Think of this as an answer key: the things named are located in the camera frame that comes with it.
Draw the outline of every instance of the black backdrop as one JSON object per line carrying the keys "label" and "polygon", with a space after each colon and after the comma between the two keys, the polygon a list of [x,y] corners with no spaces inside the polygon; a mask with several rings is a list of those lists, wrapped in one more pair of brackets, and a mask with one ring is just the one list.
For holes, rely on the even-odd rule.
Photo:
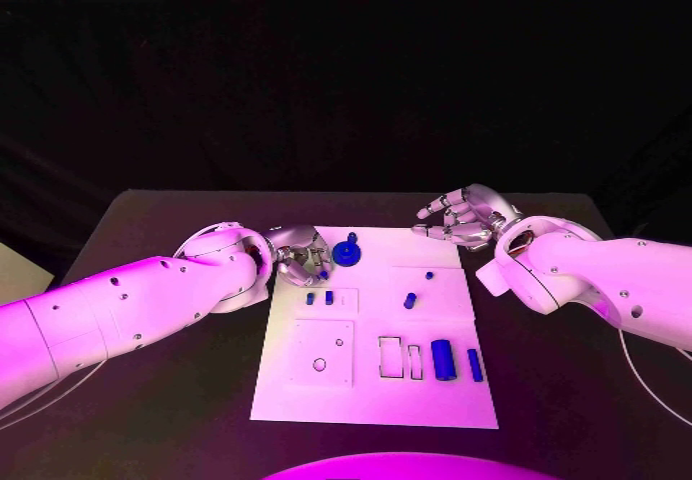
{"label": "black backdrop", "polygon": [[3,4],[0,241],[53,273],[128,188],[585,192],[618,235],[689,203],[682,9],[325,3]]}

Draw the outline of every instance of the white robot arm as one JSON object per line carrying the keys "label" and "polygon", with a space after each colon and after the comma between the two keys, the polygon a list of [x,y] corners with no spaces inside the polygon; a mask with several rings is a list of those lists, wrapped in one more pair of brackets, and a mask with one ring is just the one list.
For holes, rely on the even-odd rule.
{"label": "white robot arm", "polygon": [[562,218],[527,217],[490,188],[472,184],[421,211],[445,210],[444,227],[413,233],[475,251],[497,241],[475,275],[497,296],[511,290],[542,314],[585,305],[622,331],[692,350],[692,248],[635,238],[601,240]]}
{"label": "white robot arm", "polygon": [[220,223],[190,237],[173,257],[147,258],[1,306],[0,409],[209,313],[265,300],[274,262],[278,276],[298,286],[328,277],[328,248],[314,228],[259,234]]}

